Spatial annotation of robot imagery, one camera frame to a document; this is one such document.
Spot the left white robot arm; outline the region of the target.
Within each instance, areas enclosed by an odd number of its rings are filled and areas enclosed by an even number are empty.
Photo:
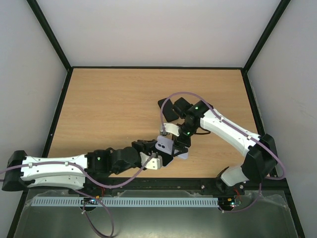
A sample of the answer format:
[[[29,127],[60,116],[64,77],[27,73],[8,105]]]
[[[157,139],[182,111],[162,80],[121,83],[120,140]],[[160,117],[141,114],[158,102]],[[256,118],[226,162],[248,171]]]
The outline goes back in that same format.
[[[131,182],[143,170],[158,170],[162,156],[152,148],[107,148],[86,154],[63,158],[39,158],[28,156],[24,150],[14,151],[6,169],[1,171],[3,191],[23,191],[32,187],[65,187],[80,190],[90,186],[107,189],[122,187]],[[138,171],[125,182],[108,185],[105,179],[129,169]]]

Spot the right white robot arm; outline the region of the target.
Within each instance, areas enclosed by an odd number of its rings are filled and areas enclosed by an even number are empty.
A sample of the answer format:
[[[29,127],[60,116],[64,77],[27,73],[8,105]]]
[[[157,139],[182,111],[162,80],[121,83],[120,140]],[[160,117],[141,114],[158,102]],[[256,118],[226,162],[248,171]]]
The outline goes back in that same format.
[[[247,131],[203,101],[193,105],[180,98],[172,109],[184,120],[178,126],[178,134],[172,137],[174,149],[187,152],[191,146],[191,136],[202,128],[228,142],[244,157],[241,165],[227,167],[217,175],[215,186],[219,193],[227,194],[235,185],[245,181],[260,184],[277,165],[276,145],[272,136]]]

